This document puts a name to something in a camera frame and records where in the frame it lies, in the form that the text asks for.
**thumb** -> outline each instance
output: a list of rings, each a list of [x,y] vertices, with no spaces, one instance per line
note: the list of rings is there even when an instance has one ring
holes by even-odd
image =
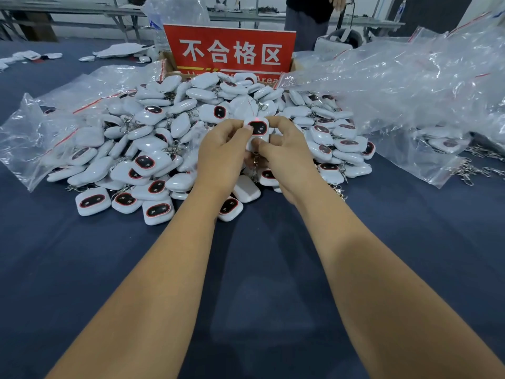
[[[251,138],[252,133],[253,127],[250,125],[238,129],[235,134],[233,134],[233,137],[231,137],[231,140],[228,141],[229,146],[243,151],[249,141],[249,138]]]
[[[272,159],[275,148],[277,147],[259,138],[254,139],[252,141],[252,144],[257,147],[257,151],[260,153],[260,155],[269,161]]]

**red sign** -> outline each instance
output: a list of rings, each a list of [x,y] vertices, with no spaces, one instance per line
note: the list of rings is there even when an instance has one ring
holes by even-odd
[[[270,83],[288,72],[296,32],[163,25],[178,70],[255,73]]]

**dark blue table cover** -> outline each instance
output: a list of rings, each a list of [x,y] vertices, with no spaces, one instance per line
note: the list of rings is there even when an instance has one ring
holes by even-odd
[[[77,60],[110,44],[2,42],[0,57],[32,49],[63,58],[0,73],[0,122],[24,92],[40,96],[100,66],[135,64]],[[505,359],[505,181],[481,176],[469,187],[454,177],[438,190],[380,156],[371,165],[371,175],[350,180],[349,205]],[[75,195],[47,182],[28,193],[0,165],[1,378],[43,378],[164,229],[145,225],[140,211],[80,217]],[[267,189],[244,206],[216,225],[180,377],[367,377],[297,211]],[[328,220],[338,227],[345,218]]]

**hand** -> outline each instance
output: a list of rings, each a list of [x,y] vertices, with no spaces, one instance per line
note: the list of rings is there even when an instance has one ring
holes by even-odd
[[[270,127],[279,128],[282,135],[270,135],[270,143],[254,139],[252,145],[266,158],[286,199],[300,208],[315,188],[327,184],[319,176],[305,137],[294,123],[281,116],[267,119]]]
[[[333,8],[337,11],[343,11],[346,0],[328,0],[330,4],[333,4]]]
[[[198,153],[198,177],[195,187],[202,187],[221,205],[235,186],[244,159],[245,146],[253,133],[241,120],[224,120],[210,130]]]

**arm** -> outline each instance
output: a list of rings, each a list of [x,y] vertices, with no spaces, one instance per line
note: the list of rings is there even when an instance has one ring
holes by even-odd
[[[303,217],[370,377],[505,377],[476,333],[319,177],[302,133],[283,118],[269,121],[283,136],[271,138],[277,146],[255,145]],[[328,218],[345,220],[335,227]]]
[[[242,125],[226,120],[205,136],[191,194],[48,379],[177,377],[193,334],[217,214],[251,136]]]

